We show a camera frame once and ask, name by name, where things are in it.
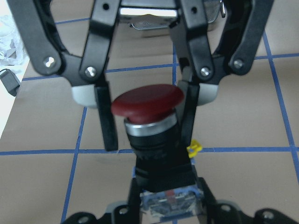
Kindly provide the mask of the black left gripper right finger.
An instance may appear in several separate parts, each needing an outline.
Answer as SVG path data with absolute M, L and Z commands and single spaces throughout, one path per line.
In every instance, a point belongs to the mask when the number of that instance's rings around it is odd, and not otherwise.
M 180 143 L 191 143 L 199 91 L 204 84 L 218 85 L 230 74 L 247 74 L 253 64 L 263 31 L 269 18 L 271 0 L 226 0 L 226 23 L 215 51 L 210 50 L 207 19 L 201 0 L 177 0 L 178 18 L 170 25 L 184 93 L 177 106 Z

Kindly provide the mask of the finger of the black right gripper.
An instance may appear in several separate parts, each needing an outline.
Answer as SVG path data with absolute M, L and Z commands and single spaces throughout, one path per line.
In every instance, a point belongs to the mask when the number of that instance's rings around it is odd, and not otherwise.
M 198 178 L 204 192 L 203 214 L 197 215 L 200 224 L 297 224 L 298 221 L 271 208 L 257 210 L 254 216 L 245 214 L 232 201 L 216 200 L 204 178 Z
M 133 178 L 130 183 L 128 199 L 109 204 L 104 214 L 97 218 L 88 212 L 77 212 L 63 221 L 64 224 L 140 224 L 140 192 L 137 180 Z

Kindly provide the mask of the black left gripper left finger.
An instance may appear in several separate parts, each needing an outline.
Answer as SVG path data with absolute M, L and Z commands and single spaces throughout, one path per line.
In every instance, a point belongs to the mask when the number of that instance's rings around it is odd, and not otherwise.
M 120 1 L 93 3 L 82 56 L 71 54 L 63 45 L 50 1 L 10 0 L 8 6 L 35 71 L 43 76 L 59 75 L 67 79 L 76 102 L 98 110 L 105 149 L 116 151 L 117 131 L 105 71 Z

